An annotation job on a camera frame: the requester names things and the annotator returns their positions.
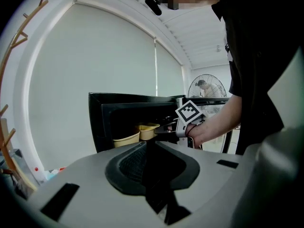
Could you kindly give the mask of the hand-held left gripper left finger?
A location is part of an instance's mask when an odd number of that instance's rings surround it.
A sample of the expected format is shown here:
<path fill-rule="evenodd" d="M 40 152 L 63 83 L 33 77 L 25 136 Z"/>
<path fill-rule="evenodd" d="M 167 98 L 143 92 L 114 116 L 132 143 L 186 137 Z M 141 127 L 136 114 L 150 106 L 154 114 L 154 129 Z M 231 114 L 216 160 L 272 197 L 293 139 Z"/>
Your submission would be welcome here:
<path fill-rule="evenodd" d="M 108 182 L 122 194 L 145 196 L 146 187 L 142 184 L 142 180 L 147 161 L 146 150 L 146 142 L 140 142 L 108 162 L 105 176 Z"/>

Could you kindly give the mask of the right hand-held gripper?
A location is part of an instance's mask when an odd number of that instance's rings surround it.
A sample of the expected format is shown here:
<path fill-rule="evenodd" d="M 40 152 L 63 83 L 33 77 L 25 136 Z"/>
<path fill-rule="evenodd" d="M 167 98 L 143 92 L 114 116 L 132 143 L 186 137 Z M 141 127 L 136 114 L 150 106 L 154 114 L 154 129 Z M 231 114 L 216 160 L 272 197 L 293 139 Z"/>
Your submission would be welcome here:
<path fill-rule="evenodd" d="M 153 130 L 154 133 L 159 135 L 175 132 L 180 140 L 180 145 L 194 149 L 194 140 L 188 136 L 192 129 L 187 131 L 187 127 L 189 125 L 195 127 L 202 124 L 204 122 L 203 112 L 191 100 L 181 105 L 175 112 L 178 116 L 177 124 L 161 125 Z"/>

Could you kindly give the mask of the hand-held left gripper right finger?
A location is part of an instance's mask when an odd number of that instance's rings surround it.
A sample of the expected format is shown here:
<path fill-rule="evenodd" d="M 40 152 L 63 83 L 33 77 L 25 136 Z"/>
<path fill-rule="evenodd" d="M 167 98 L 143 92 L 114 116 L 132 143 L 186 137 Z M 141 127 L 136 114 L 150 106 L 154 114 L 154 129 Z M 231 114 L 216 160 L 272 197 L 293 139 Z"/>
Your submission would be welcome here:
<path fill-rule="evenodd" d="M 189 149 L 162 141 L 148 142 L 148 188 L 160 185 L 170 190 L 187 189 L 200 172 Z"/>

